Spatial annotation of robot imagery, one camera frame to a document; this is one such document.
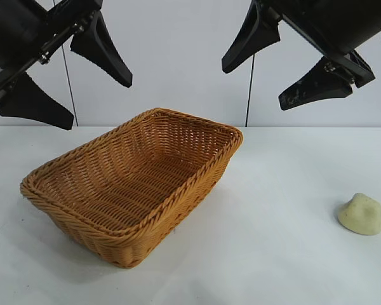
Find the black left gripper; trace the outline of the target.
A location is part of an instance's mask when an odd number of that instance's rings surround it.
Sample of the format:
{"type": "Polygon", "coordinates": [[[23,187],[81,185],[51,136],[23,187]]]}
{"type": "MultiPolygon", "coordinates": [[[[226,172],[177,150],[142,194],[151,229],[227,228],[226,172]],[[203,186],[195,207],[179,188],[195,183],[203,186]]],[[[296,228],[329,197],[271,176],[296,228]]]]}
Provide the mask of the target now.
{"type": "Polygon", "coordinates": [[[71,36],[70,50],[129,88],[133,75],[118,53],[101,1],[60,1],[45,10],[37,1],[0,1],[0,116],[70,130],[74,115],[26,73],[46,64],[71,36]]]}

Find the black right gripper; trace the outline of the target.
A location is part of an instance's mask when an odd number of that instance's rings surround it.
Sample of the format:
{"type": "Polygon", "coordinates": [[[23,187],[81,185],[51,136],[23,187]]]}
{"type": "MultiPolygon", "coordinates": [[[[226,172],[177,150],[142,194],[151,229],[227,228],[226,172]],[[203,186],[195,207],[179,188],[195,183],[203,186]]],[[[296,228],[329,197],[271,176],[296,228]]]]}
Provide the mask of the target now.
{"type": "Polygon", "coordinates": [[[302,78],[279,95],[283,111],[318,100],[352,94],[349,82],[328,72],[333,62],[362,87],[375,79],[356,48],[381,32],[381,1],[252,1],[233,43],[222,57],[226,74],[258,51],[280,41],[279,21],[285,21],[323,57],[302,78]]]}

